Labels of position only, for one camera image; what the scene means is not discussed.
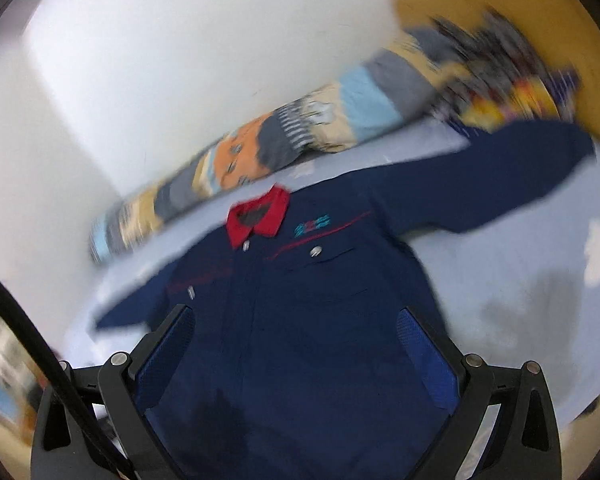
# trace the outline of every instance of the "metal screw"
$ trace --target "metal screw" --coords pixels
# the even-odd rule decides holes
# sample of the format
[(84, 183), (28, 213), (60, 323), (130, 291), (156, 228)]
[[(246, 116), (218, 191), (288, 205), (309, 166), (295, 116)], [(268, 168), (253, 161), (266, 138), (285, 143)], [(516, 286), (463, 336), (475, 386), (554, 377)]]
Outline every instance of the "metal screw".
[(469, 366), (473, 368), (479, 368), (484, 363), (484, 361), (478, 354), (469, 354), (465, 356), (464, 360)]
[(111, 357), (111, 364), (115, 366), (120, 366), (126, 363), (126, 354), (124, 352), (118, 352), (117, 354), (113, 354)]
[(528, 361), (526, 363), (526, 369), (529, 370), (533, 375), (538, 375), (540, 373), (540, 365), (535, 361)]

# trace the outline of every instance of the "dark clothing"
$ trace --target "dark clothing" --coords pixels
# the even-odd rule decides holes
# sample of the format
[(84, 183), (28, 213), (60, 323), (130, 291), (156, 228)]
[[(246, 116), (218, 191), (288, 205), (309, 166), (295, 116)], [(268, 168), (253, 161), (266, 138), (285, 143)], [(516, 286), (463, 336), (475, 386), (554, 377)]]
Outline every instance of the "dark clothing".
[(175, 304), (192, 306), (192, 343), (148, 411), (191, 477), (405, 478), (457, 392), (450, 370), (427, 368), (398, 339), (405, 306), (445, 328), (397, 236), (480, 227), (592, 154), (579, 127), (530, 121), (458, 153), (346, 173), (292, 193), (272, 237), (256, 227), (234, 249), (225, 226), (212, 231), (98, 327), (155, 326)]

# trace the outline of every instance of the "striped pattern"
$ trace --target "striped pattern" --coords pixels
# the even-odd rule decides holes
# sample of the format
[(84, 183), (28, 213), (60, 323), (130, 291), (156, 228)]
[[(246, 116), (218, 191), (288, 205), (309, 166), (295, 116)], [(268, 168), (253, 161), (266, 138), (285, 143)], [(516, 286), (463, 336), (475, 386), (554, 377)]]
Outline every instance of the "striped pattern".
[(298, 152), (301, 152), (313, 140), (306, 121), (300, 114), (300, 107), (301, 100), (298, 100), (278, 108), (275, 112), (286, 138), (293, 149)]

